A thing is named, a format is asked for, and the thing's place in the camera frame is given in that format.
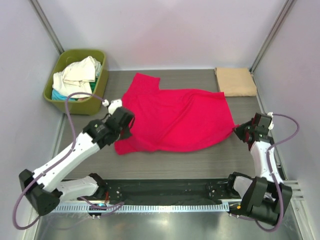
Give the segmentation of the red t shirt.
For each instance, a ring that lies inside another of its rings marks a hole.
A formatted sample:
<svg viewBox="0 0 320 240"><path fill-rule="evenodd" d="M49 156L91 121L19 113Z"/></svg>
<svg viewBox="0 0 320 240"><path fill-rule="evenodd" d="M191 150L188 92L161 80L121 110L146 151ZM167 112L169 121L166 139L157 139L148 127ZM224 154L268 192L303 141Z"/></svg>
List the red t shirt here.
<svg viewBox="0 0 320 240"><path fill-rule="evenodd" d="M118 155L193 152L227 139L236 126L222 92L160 89L160 78L137 73L122 97L135 115L132 136L114 144Z"/></svg>

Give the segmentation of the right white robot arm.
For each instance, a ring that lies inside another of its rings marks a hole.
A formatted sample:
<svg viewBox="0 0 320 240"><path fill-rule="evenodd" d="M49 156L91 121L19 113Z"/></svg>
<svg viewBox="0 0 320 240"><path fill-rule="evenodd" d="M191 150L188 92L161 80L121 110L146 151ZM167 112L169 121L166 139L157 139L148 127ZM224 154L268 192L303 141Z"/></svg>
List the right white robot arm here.
<svg viewBox="0 0 320 240"><path fill-rule="evenodd" d="M233 129L245 144L253 158L255 177L233 172L229 175L225 192L231 198L240 196L241 202L230 207L229 214L276 226L284 216L292 188L285 185L275 160L274 139L269 136L273 129L273 112L256 113L255 116Z"/></svg>

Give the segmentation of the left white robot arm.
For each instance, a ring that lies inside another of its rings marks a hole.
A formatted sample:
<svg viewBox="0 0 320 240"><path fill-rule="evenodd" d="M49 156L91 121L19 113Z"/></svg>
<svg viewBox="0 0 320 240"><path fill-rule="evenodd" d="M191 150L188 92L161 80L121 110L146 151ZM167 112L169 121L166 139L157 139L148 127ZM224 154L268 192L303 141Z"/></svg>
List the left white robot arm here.
<svg viewBox="0 0 320 240"><path fill-rule="evenodd" d="M51 213L61 202L80 197L101 200L105 196L108 186L96 173L77 180L63 180L105 146L131 136L135 116L123 107L122 100L104 100L102 104L108 109L104 119L90 121L73 142L48 163L19 174L21 189L39 216Z"/></svg>

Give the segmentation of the green cloth in bin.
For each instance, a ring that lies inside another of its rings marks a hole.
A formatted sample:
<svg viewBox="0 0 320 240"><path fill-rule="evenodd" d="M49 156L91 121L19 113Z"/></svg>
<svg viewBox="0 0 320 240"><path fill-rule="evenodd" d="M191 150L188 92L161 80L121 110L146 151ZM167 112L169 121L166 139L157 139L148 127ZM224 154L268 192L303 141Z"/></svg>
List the green cloth in bin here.
<svg viewBox="0 0 320 240"><path fill-rule="evenodd" d="M95 80L94 80L94 81L91 81L91 82L89 83L90 89L91 89L91 92L92 92L92 93L94 93L94 91L95 91L95 89L96 89L96 85L97 85L98 79L99 79L99 77L96 76L96 77L95 77Z"/></svg>

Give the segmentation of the folded beige t shirt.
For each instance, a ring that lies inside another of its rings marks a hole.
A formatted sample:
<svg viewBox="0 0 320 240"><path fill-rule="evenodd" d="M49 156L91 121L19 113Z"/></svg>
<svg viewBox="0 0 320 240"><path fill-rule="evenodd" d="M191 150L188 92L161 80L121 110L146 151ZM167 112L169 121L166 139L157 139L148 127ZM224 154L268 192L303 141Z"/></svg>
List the folded beige t shirt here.
<svg viewBox="0 0 320 240"><path fill-rule="evenodd" d="M218 89L226 97L255 97L257 87L248 68L217 67L214 69Z"/></svg>

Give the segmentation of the cream white shirt in bin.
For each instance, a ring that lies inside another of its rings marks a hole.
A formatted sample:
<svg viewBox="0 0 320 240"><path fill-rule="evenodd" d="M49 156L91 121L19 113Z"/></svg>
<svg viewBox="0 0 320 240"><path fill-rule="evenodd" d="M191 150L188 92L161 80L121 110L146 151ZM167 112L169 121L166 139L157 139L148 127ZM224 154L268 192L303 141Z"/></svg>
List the cream white shirt in bin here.
<svg viewBox="0 0 320 240"><path fill-rule="evenodd" d="M54 73L52 89L66 97L76 93L69 99L70 101L87 98L87 93L92 94L90 82L94 82L101 72L102 64L92 56L88 56L69 64L63 71Z"/></svg>

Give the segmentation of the turquoise cloth in bin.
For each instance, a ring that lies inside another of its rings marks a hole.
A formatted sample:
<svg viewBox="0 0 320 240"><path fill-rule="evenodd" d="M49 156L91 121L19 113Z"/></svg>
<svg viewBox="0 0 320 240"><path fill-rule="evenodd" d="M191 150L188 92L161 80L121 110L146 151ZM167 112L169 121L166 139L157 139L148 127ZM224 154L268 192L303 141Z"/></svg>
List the turquoise cloth in bin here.
<svg viewBox="0 0 320 240"><path fill-rule="evenodd" d="M65 101L68 97L61 95L58 91L56 91L55 89L52 90L51 93L51 99L54 101Z"/></svg>

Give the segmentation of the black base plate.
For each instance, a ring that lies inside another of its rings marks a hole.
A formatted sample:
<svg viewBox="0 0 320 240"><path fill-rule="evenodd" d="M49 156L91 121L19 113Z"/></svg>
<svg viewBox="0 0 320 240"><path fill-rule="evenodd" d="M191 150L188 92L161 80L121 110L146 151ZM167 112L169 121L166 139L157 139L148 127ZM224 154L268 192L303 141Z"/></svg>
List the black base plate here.
<svg viewBox="0 0 320 240"><path fill-rule="evenodd" d="M219 205L241 197L228 188L226 178L203 179L112 179L106 180L102 196L85 196L89 201L108 200L135 206Z"/></svg>

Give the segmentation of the aluminium rail frame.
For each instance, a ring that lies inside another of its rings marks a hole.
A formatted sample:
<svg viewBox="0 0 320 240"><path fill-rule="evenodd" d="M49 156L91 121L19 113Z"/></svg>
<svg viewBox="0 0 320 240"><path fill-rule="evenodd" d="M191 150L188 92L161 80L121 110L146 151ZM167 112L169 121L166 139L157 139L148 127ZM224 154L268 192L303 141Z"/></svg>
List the aluminium rail frame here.
<svg viewBox="0 0 320 240"><path fill-rule="evenodd" d="M286 199L288 199L290 196L290 200L295 200L295 201L304 200L302 190L297 180L284 180L282 188L283 188L284 196Z"/></svg>

